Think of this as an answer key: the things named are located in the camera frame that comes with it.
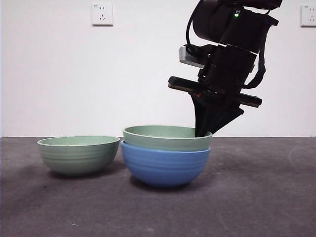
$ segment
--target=white wall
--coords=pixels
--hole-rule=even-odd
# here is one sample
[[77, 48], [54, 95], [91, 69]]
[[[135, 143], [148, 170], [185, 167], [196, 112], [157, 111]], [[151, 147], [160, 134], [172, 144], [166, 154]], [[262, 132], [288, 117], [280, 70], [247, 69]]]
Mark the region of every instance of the white wall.
[[[316, 29], [300, 28], [301, 3], [271, 12], [268, 72], [248, 91], [259, 109], [218, 136], [316, 136]], [[93, 28], [93, 0], [3, 0], [1, 136], [122, 135], [139, 124], [194, 126], [189, 95], [170, 76], [197, 79], [178, 62], [197, 0], [114, 0], [114, 27]], [[196, 44], [205, 43], [194, 37]]]

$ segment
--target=green bowl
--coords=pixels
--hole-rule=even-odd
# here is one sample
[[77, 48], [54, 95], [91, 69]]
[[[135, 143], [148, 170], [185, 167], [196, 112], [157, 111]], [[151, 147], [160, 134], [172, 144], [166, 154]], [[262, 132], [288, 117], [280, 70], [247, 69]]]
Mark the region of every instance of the green bowl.
[[136, 126], [126, 128], [125, 142], [137, 147], [164, 151], [193, 152], [209, 148], [212, 134], [195, 137], [195, 129], [175, 126]]
[[106, 136], [56, 137], [38, 141], [44, 163], [53, 171], [81, 176], [109, 165], [119, 148], [119, 138]]

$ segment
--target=stacked bowls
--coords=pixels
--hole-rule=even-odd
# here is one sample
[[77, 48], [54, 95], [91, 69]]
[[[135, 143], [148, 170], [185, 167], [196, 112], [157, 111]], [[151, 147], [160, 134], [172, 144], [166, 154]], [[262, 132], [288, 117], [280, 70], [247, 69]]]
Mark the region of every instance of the stacked bowls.
[[203, 171], [212, 134], [195, 137], [195, 129], [175, 126], [136, 126], [124, 130], [124, 162], [137, 179], [171, 188], [186, 184]]

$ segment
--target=bowl rim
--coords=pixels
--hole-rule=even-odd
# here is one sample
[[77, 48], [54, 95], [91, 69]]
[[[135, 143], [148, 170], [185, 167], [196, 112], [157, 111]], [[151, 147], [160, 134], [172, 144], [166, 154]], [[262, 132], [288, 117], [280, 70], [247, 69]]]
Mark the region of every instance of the bowl rim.
[[199, 139], [204, 139], [204, 138], [210, 138], [213, 136], [213, 133], [209, 132], [210, 134], [204, 137], [155, 137], [155, 136], [148, 136], [148, 135], [141, 135], [137, 133], [132, 133], [126, 131], [129, 128], [133, 127], [177, 127], [177, 128], [190, 128], [190, 129], [195, 129], [193, 127], [184, 127], [184, 126], [169, 126], [169, 125], [139, 125], [139, 126], [132, 126], [132, 127], [127, 127], [124, 129], [123, 133], [127, 133], [129, 135], [133, 136], [138, 136], [138, 137], [144, 137], [144, 138], [157, 138], [157, 139], [164, 139], [164, 140], [199, 140]]
[[[86, 145], [51, 145], [51, 144], [42, 143], [42, 141], [53, 140], [53, 139], [58, 139], [58, 138], [72, 138], [72, 137], [111, 137], [111, 138], [116, 138], [116, 140], [112, 141], [112, 142], [103, 142], [103, 143], [86, 144]], [[114, 137], [114, 136], [63, 136], [63, 137], [44, 138], [44, 139], [37, 141], [37, 144], [41, 145], [41, 146], [47, 146], [47, 147], [91, 147], [91, 146], [111, 144], [111, 143], [115, 143], [115, 142], [119, 142], [119, 141], [120, 141], [120, 138]]]
[[177, 154], [198, 154], [198, 153], [205, 153], [205, 152], [210, 152], [211, 151], [211, 147], [209, 146], [208, 149], [202, 150], [202, 151], [170, 151], [170, 150], [159, 150], [159, 149], [152, 149], [152, 148], [147, 148], [147, 147], [138, 147], [138, 146], [134, 146], [131, 145], [129, 143], [126, 143], [125, 140], [122, 140], [120, 142], [122, 147], [129, 147], [135, 150], [141, 150], [141, 151], [152, 151], [152, 152], [156, 152], [156, 153], [177, 153]]

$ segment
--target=blue bowl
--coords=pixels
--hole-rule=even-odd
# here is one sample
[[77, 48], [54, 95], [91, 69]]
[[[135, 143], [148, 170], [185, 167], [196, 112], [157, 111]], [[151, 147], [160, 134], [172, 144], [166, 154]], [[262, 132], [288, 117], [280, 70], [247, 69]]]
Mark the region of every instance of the blue bowl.
[[172, 188], [197, 178], [203, 171], [210, 148], [176, 152], [136, 147], [121, 142], [124, 162], [135, 178], [160, 188]]

